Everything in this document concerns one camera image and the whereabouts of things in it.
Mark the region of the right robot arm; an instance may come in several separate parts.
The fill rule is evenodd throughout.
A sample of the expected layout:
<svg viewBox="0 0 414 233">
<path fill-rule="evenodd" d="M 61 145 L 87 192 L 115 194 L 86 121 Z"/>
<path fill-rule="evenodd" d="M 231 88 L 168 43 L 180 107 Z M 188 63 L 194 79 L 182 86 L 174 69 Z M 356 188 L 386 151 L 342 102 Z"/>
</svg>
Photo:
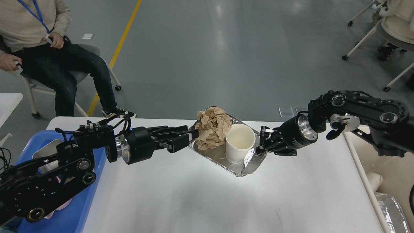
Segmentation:
<svg viewBox="0 0 414 233">
<path fill-rule="evenodd" d="M 331 127 L 327 140 L 351 132 L 371 144 L 380 156 L 404 157 L 414 150 L 413 116 L 404 103 L 343 90 L 328 91 L 311 100 L 306 111 L 277 128 L 262 126 L 255 152 L 296 156 L 298 149 L 317 141 L 327 122 Z"/>
</svg>

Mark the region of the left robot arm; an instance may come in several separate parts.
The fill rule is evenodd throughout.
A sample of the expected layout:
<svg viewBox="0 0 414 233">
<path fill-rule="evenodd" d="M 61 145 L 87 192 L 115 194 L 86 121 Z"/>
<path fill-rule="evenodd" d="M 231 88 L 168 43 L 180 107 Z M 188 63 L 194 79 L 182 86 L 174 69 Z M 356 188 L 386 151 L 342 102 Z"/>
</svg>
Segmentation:
<svg viewBox="0 0 414 233">
<path fill-rule="evenodd" d="M 7 168 L 1 174 L 1 224 L 15 217 L 37 222 L 55 211 L 97 179 L 94 149 L 105 149 L 108 162 L 122 158 L 127 165 L 150 159 L 156 150 L 175 153 L 199 136 L 179 127 L 131 127 L 126 114 L 115 114 L 77 130 L 64 131 L 56 153 Z"/>
</svg>

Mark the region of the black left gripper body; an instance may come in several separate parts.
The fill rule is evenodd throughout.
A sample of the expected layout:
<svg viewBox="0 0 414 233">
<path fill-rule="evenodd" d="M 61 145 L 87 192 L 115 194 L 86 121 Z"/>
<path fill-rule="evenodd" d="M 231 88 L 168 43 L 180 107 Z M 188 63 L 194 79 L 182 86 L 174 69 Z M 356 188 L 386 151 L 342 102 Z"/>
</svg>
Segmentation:
<svg viewBox="0 0 414 233">
<path fill-rule="evenodd" d="M 153 136 L 156 131 L 163 128 L 163 126 L 137 127 L 121 133 L 115 137 L 118 158 L 123 158 L 128 165 L 151 158 L 155 150 L 163 149 L 157 136 Z"/>
</svg>

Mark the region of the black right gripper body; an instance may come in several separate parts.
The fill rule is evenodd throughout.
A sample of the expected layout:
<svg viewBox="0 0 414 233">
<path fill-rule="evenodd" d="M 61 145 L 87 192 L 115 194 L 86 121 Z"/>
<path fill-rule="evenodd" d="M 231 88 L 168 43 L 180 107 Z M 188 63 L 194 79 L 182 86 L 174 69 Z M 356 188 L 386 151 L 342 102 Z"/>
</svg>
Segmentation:
<svg viewBox="0 0 414 233">
<path fill-rule="evenodd" d="M 272 152 L 275 155 L 296 156 L 298 149 L 315 143 L 317 139 L 318 133 L 311 128 L 308 117 L 301 113 L 273 128 Z"/>
</svg>

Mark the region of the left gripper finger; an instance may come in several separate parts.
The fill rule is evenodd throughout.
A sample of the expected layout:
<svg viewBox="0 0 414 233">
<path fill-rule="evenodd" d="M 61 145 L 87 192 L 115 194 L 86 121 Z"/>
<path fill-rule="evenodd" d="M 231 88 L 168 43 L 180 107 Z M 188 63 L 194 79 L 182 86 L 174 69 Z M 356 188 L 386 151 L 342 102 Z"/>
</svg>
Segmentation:
<svg viewBox="0 0 414 233">
<path fill-rule="evenodd" d="M 154 138 L 175 138 L 183 134 L 191 134 L 187 125 L 179 127 L 157 126 L 149 128 L 149 135 Z"/>
<path fill-rule="evenodd" d="M 159 146 L 166 148 L 170 153 L 175 153 L 189 146 L 190 141 L 198 137 L 199 131 L 196 129 L 192 131 L 170 131 L 158 135 Z"/>
</svg>

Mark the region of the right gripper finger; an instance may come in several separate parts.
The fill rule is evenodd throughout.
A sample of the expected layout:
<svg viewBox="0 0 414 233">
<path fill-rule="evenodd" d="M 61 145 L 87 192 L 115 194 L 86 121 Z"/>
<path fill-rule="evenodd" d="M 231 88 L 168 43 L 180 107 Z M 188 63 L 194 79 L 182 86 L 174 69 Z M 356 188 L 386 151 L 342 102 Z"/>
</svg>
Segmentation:
<svg viewBox="0 0 414 233">
<path fill-rule="evenodd" d="M 260 130 L 260 141 L 275 141 L 278 139 L 278 127 L 270 129 L 262 126 Z"/>
<path fill-rule="evenodd" d="M 265 154 L 268 152 L 275 152 L 280 146 L 280 141 L 260 142 L 256 147 L 256 154 Z"/>
</svg>

